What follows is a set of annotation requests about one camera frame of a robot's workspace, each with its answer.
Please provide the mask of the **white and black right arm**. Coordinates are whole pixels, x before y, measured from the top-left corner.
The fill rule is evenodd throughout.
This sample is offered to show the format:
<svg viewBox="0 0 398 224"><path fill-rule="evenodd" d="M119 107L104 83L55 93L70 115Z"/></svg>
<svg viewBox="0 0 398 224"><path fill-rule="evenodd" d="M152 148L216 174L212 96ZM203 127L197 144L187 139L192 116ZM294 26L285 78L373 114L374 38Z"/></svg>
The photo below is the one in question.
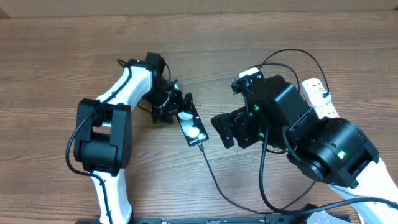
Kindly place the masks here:
<svg viewBox="0 0 398 224"><path fill-rule="evenodd" d="M231 85L244 106L211 119L225 147L258 141L286 152L302 174L328 184L368 223L397 222L397 186L379 151L344 118L319 117L280 75L250 69Z"/></svg>

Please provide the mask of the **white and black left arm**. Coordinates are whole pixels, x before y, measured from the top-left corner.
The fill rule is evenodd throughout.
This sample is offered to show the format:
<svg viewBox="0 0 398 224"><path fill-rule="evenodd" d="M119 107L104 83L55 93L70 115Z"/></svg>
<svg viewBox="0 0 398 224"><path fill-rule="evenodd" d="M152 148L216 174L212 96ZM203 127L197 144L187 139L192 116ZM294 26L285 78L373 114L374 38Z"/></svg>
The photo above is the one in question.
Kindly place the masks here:
<svg viewBox="0 0 398 224"><path fill-rule="evenodd" d="M96 223L132 223L133 209L126 190L125 170L132 155L132 111L141 99L152 109L154 123L172 123L173 116L194 117L192 97L183 95L177 81L164 78L168 69L161 54L149 52L144 60L118 60L119 80L96 99L78 104L76 128L70 137L65 160L70 156L83 166L72 172L92 179L100 207Z"/></svg>

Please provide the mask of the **black smartphone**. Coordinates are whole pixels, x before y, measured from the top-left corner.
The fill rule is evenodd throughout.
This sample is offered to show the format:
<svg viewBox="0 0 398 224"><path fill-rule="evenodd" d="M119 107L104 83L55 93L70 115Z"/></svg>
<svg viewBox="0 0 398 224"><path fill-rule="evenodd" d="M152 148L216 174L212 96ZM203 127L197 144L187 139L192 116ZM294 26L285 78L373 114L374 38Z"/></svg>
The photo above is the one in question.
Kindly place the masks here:
<svg viewBox="0 0 398 224"><path fill-rule="evenodd" d="M209 140L208 133L193 103L193 114L182 111L177 113L177 119L190 147L202 145Z"/></svg>

